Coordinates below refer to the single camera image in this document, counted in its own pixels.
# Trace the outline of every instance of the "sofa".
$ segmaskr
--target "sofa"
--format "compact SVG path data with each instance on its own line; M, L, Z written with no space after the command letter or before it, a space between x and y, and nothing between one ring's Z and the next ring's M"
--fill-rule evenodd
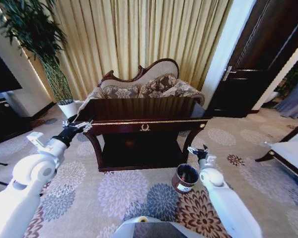
M148 68L139 65L136 77L122 80L108 72L88 95L77 114L91 99L192 97L201 106L204 95L178 78L179 67L172 59L159 59Z
M271 145L269 152L256 162L276 159L298 176L298 126L280 142Z

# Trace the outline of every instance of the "carpet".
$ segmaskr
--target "carpet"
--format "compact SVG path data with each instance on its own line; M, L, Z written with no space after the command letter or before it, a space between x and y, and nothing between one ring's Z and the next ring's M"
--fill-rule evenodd
M62 130L64 119L54 106L33 123L34 131L52 137ZM254 159L269 150L264 141L278 142L297 125L297 119L261 109L243 119L213 118L193 141L198 148L206 144L218 157L216 168L266 238L298 238L298 178L277 161ZM9 164L0 166L1 181L9 182L18 160L36 153L27 134L0 144L0 162ZM181 146L186 135L178 136ZM188 162L198 167L195 156L190 155ZM190 193L179 194L171 185L174 173L175 168L100 173L91 143L79 134L65 152L56 177L45 185L25 237L107 238L124 220L139 215L179 222L208 238L229 237L203 185L198 182Z

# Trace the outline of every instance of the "table leg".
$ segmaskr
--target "table leg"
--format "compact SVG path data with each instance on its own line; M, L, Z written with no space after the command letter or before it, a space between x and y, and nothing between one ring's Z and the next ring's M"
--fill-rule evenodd
M272 160L274 157L271 156L269 153L267 153L266 155L264 155L262 158L256 159L256 162L263 162L263 161L268 161L268 160Z
M203 128L199 129L199 130L192 130L190 131L190 133L188 134L185 142L184 142L184 146L183 146L183 150L182 150L182 154L184 157L185 162L188 161L188 157L189 157L189 151L188 151L188 147L191 146L191 143L193 141L193 139L195 138L195 136L197 134L199 134L199 132L203 130Z
M101 151L101 147L100 147L99 141L97 139L97 136L89 134L89 133L84 133L84 135L90 140L91 144L94 147L96 158L97 158L97 163L98 163L98 169L104 167L102 151Z

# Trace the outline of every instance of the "bamboo plant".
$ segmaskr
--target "bamboo plant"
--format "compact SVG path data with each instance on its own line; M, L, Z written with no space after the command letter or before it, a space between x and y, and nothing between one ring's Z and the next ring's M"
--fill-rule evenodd
M57 53L60 43L66 44L65 34L51 20L55 0L0 0L2 34L20 42L19 49L26 48L43 64L48 82L59 105L73 102L73 97L63 72L59 67Z

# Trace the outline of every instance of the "door handle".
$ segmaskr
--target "door handle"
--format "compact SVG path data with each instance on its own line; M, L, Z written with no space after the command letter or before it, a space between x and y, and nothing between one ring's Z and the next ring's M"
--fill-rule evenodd
M232 70L232 66L228 66L222 80L223 82L227 80L227 77L230 73L236 73L236 71L231 71L231 70Z

